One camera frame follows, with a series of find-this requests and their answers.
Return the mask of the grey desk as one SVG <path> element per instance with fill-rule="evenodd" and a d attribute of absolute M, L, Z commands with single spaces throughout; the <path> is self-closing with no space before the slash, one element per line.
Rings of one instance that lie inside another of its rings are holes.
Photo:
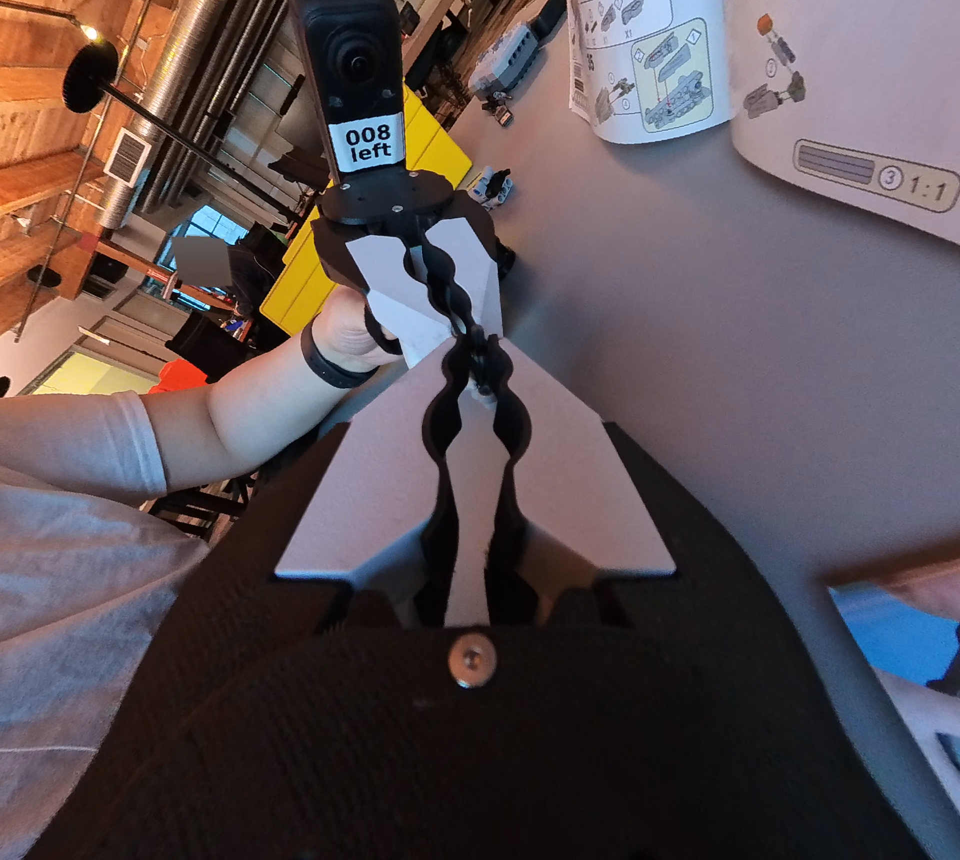
<path fill-rule="evenodd" d="M 884 794 L 933 858 L 953 806 L 827 594 L 958 540 L 958 247 L 746 164 L 727 126 L 612 146 L 569 110 L 559 30 L 514 123 L 451 134 L 515 188 L 509 338 L 616 421 L 778 595 Z"/>

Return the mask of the black floor lamp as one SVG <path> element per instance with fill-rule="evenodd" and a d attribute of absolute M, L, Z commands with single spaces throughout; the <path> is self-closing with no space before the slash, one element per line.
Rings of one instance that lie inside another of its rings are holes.
<path fill-rule="evenodd" d="M 118 74 L 118 53 L 114 45 L 100 38 L 78 51 L 67 68 L 62 84 L 62 99 L 68 110 L 76 114 L 86 114 L 93 110 L 104 96 L 110 96 L 133 111 L 138 117 L 184 147 L 197 158 L 220 170 L 255 198 L 268 204 L 289 222 L 302 222 L 302 216 L 275 197 L 267 194 L 256 184 L 249 181 L 228 165 L 220 162 L 214 155 L 191 142 L 183 134 L 163 122 L 161 118 L 147 110 L 114 85 Z"/>

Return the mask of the person's white shirt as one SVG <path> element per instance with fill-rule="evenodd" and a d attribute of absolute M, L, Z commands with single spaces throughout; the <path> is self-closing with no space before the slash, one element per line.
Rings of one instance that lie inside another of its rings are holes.
<path fill-rule="evenodd" d="M 146 402 L 2 402 L 2 858 L 62 806 L 208 545 L 141 506 L 171 487 Z"/>

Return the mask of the orange plastic crate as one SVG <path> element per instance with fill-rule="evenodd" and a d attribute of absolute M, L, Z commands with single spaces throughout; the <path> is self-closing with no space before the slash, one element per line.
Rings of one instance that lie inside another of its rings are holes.
<path fill-rule="evenodd" d="M 198 367 L 186 360 L 176 359 L 164 364 L 158 375 L 158 383 L 152 386 L 148 393 L 174 392 L 203 387 L 207 382 L 207 374 Z"/>

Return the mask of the black wristband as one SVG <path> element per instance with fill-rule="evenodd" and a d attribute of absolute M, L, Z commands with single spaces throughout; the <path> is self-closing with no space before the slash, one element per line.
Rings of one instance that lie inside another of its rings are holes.
<path fill-rule="evenodd" d="M 377 367 L 366 372 L 349 371 L 331 362 L 318 349 L 313 337 L 313 326 L 312 319 L 299 334 L 300 349 L 306 365 L 322 381 L 335 388 L 353 389 L 366 384 L 378 372 Z"/>

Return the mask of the person's left hand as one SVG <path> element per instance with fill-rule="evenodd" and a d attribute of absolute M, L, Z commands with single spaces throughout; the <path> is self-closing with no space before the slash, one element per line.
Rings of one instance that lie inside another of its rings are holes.
<path fill-rule="evenodd" d="M 363 294 L 337 286 L 309 328 L 314 344 L 327 361 L 350 374 L 367 374 L 383 365 L 402 363 L 402 356 L 385 351 L 366 326 Z"/>

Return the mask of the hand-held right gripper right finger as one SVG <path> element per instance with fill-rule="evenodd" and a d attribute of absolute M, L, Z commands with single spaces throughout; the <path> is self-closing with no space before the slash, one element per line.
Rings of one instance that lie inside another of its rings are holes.
<path fill-rule="evenodd" d="M 542 622 L 570 588 L 676 565 L 599 415 L 506 339 L 489 342 L 508 460 L 486 556 L 494 625 Z"/>

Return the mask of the person's left forearm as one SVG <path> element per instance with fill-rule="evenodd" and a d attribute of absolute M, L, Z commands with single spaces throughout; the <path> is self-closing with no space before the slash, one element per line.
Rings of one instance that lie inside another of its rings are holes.
<path fill-rule="evenodd" d="M 294 338 L 213 385 L 146 394 L 141 401 L 167 485 L 177 491 L 256 470 L 346 395 L 309 368 Z"/>

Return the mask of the blue toy car booklet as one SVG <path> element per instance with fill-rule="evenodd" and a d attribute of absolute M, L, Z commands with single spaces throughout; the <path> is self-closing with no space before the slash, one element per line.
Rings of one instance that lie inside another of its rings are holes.
<path fill-rule="evenodd" d="M 829 593 L 931 769 L 958 806 L 958 559 L 836 584 Z"/>

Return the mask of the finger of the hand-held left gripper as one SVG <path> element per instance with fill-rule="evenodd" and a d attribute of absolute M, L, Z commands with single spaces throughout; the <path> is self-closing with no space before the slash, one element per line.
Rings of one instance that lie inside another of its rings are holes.
<path fill-rule="evenodd" d="M 498 266 L 467 218 L 445 218 L 431 229 L 431 243 L 450 256 L 454 282 L 469 297 L 473 321 L 486 336 L 503 337 Z"/>
<path fill-rule="evenodd" d="M 366 236 L 348 246 L 366 278 L 373 319 L 398 340 L 407 363 L 419 363 L 449 338 L 474 357 L 472 299 L 456 281 L 456 260 L 468 262 L 471 233 L 428 233 L 422 244 L 427 280 L 404 266 L 408 249 L 398 237 Z"/>

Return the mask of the grey toy hub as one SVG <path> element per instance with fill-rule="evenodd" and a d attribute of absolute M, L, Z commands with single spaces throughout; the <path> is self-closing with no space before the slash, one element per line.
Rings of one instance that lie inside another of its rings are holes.
<path fill-rule="evenodd" d="M 525 22 L 514 24 L 481 55 L 468 81 L 474 96 L 507 93 L 522 80 L 539 52 L 538 38 Z"/>

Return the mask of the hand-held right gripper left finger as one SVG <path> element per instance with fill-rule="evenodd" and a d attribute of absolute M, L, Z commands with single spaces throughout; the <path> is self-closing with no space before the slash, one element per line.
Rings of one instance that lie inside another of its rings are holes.
<path fill-rule="evenodd" d="M 462 459 L 454 382 L 447 413 L 429 411 L 448 376 L 450 338 L 337 433 L 342 439 L 274 572 L 384 593 L 405 626 L 474 620 L 474 485 Z"/>

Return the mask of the white toy motor piece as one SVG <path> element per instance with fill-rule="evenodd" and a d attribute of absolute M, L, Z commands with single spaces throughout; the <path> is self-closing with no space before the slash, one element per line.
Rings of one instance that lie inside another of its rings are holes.
<path fill-rule="evenodd" d="M 502 205 L 513 189 L 510 169 L 494 170 L 487 166 L 467 188 L 469 197 L 491 211 Z"/>

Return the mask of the white air vent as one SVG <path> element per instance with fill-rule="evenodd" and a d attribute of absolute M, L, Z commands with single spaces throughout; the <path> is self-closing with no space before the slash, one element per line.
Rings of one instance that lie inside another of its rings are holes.
<path fill-rule="evenodd" d="M 103 173 L 127 188 L 133 189 L 137 186 L 152 150 L 153 145 L 150 142 L 123 127 L 119 130 L 111 152 L 106 158 Z"/>

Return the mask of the yellow plastic bin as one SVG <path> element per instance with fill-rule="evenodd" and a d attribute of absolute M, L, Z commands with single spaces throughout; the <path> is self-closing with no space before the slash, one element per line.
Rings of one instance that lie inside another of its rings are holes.
<path fill-rule="evenodd" d="M 407 167 L 435 172 L 458 187 L 470 172 L 472 161 L 407 87 L 403 89 L 403 103 Z M 284 269 L 260 313 L 294 336 L 318 314 L 335 285 L 321 267 L 308 223 L 296 234 L 283 263 Z"/>

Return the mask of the dark grey toy axle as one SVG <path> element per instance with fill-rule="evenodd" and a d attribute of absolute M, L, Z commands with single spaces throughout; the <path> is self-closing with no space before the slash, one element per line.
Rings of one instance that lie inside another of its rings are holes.
<path fill-rule="evenodd" d="M 469 375 L 480 395 L 498 396 L 498 349 L 490 346 L 482 326 L 474 325 L 465 335 Z"/>

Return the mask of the open white instruction booklet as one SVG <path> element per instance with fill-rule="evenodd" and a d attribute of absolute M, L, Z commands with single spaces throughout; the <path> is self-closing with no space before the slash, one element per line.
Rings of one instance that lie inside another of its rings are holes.
<path fill-rule="evenodd" d="M 958 0 L 567 0 L 570 109 L 958 242 Z"/>

